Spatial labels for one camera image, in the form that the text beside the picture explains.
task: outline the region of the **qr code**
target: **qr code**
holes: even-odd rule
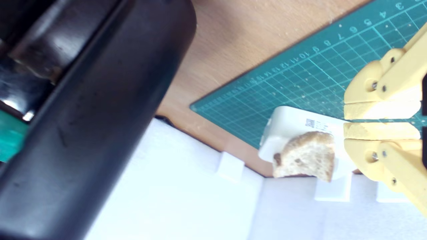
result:
[[[311,120],[311,119],[307,119],[306,121],[305,121],[305,125],[307,126],[307,127],[311,127],[311,128],[314,128],[314,126],[315,126],[315,121],[314,120]]]

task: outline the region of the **green cutting mat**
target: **green cutting mat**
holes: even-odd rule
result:
[[[287,105],[343,119],[344,91],[368,62],[401,48],[427,21],[427,0],[375,0],[191,105],[255,148]],[[418,129],[427,118],[409,121]]]

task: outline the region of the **white plastic block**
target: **white plastic block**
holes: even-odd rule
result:
[[[339,179],[357,169],[344,149],[346,122],[289,106],[277,107],[264,129],[258,156],[273,162],[274,154],[281,152],[292,138],[311,131],[327,132],[333,135],[335,143],[332,179]]]
[[[316,201],[349,202],[352,176],[353,174],[349,173],[330,183],[318,179],[314,199]]]
[[[244,168],[245,162],[228,152],[222,152],[217,174],[223,179],[239,183]]]
[[[387,185],[379,181],[377,185],[377,202],[410,202],[403,193],[393,192]]]

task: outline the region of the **screw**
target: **screw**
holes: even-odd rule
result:
[[[372,160],[374,160],[374,162],[378,161],[378,155],[376,152],[372,153]]]

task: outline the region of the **bread crust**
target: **bread crust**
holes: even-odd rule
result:
[[[280,156],[275,155],[273,176],[305,174],[331,182],[334,159],[333,136],[324,132],[307,132],[291,139]]]

